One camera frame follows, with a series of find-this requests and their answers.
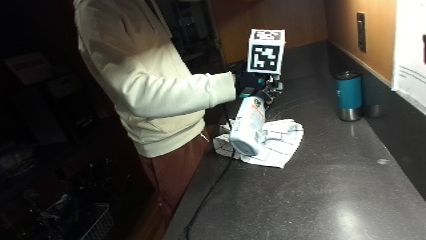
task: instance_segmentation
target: black cord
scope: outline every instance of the black cord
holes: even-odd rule
[[[223,106],[224,106],[224,112],[225,112],[227,122],[228,122],[229,128],[231,128],[231,130],[232,130],[231,120],[229,120],[229,116],[228,116],[227,104],[224,103]],[[233,149],[233,151],[232,151],[232,156],[231,156],[231,159],[229,159],[229,161],[228,161],[228,163],[227,163],[227,166],[225,166],[225,168],[224,168],[220,176],[217,177],[217,179],[216,179],[216,181],[215,181],[215,183],[213,183],[213,185],[212,185],[212,187],[211,187],[211,189],[209,189],[208,194],[204,196],[204,198],[203,198],[203,200],[201,200],[201,203],[200,203],[200,205],[199,205],[199,207],[197,207],[197,210],[196,210],[195,214],[192,215],[192,218],[191,218],[191,220],[189,220],[189,223],[188,223],[187,227],[184,228],[184,232],[183,232],[183,234],[180,235],[179,239],[181,239],[183,235],[185,235],[185,239],[189,240],[189,234],[191,234],[192,226],[195,225],[195,222],[196,222],[197,217],[199,217],[199,215],[200,215],[201,209],[203,209],[203,207],[204,207],[204,205],[205,205],[205,203],[207,203],[207,200],[208,200],[208,198],[209,198],[209,196],[211,196],[211,194],[212,194],[212,192],[213,192],[213,190],[215,190],[215,188],[216,188],[216,185],[220,183],[220,181],[223,180],[223,178],[224,178],[224,176],[225,176],[225,174],[227,174],[227,172],[228,172],[228,170],[229,170],[229,167],[231,167],[231,164],[232,164],[232,161],[233,161],[233,158],[235,158],[235,154],[236,154],[236,150]]]

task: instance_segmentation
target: light switch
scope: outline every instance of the light switch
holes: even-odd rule
[[[359,48],[361,51],[368,51],[367,37],[365,37],[365,13],[357,12],[357,30],[359,30]]]

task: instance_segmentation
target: sweater sleeve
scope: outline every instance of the sweater sleeve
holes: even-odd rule
[[[163,78],[148,74],[139,61],[132,39],[120,17],[108,6],[78,11],[76,25],[106,84],[115,94],[116,105],[144,118],[184,115],[235,100],[233,76],[195,74],[184,78]]]

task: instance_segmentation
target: white bottle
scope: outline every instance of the white bottle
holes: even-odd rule
[[[236,151],[245,156],[260,152],[264,136],[265,106],[264,99],[248,97],[243,100],[229,141]]]

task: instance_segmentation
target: towel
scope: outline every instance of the towel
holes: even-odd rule
[[[263,130],[265,141],[260,153],[256,156],[245,156],[235,151],[229,143],[231,128],[228,125],[223,125],[221,131],[224,134],[213,139],[216,152],[251,164],[284,168],[303,141],[304,127],[293,119],[285,119],[267,122]]]

